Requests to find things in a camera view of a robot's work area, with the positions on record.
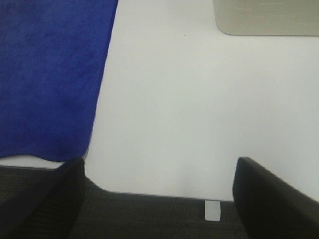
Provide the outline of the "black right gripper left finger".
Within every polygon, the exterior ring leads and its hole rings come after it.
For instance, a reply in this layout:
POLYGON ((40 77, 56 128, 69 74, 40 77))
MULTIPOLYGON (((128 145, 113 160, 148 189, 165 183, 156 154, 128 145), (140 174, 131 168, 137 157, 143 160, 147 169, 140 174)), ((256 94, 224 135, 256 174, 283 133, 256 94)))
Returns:
POLYGON ((1 203, 0 237, 66 239, 74 227, 85 195, 84 160, 69 160, 1 203))

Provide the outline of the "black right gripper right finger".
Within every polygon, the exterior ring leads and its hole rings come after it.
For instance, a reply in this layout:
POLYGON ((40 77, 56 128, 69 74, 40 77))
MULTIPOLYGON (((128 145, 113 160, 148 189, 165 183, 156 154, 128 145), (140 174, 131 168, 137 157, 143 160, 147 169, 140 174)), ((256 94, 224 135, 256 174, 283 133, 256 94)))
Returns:
POLYGON ((248 157, 240 157, 233 198, 251 239, 317 239, 319 204, 248 157))

